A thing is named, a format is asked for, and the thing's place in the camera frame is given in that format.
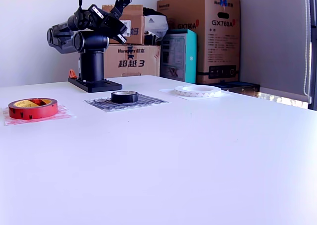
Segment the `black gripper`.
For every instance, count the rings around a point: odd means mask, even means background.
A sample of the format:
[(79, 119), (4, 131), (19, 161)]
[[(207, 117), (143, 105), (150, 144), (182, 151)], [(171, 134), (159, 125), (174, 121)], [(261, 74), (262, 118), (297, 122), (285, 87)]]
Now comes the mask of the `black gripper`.
[(125, 44), (127, 39), (123, 36), (127, 30), (126, 25), (119, 20), (125, 6), (115, 5), (110, 12), (99, 9), (95, 4), (89, 7), (90, 29), (105, 34), (120, 44)]

